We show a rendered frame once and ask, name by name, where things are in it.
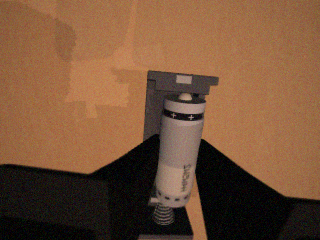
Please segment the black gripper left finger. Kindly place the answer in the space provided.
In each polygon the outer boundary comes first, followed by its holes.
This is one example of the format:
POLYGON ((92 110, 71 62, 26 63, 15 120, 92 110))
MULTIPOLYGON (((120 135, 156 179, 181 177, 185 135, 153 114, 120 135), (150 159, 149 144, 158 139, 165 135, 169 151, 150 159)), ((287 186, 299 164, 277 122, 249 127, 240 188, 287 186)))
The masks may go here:
POLYGON ((154 134, 90 174, 1 164, 0 218, 88 228, 96 240, 138 240, 159 149, 154 134))

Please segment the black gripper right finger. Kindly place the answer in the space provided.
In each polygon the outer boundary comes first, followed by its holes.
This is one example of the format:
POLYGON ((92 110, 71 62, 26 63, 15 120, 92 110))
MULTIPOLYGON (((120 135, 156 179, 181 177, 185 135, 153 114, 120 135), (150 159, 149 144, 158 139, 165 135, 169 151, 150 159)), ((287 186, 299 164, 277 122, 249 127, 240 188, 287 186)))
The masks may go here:
POLYGON ((320 239, 320 200, 283 196, 204 139, 195 175, 207 240, 320 239))

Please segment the white cylindrical battery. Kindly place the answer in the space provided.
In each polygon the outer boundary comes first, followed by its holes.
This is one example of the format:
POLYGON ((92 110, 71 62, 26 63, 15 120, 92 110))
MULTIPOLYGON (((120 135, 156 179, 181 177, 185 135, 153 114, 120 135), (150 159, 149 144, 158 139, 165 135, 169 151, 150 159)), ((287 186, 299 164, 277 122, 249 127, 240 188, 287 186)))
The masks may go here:
POLYGON ((166 206, 181 207, 190 199, 205 107, 206 100, 189 93, 164 96, 155 195, 166 206))

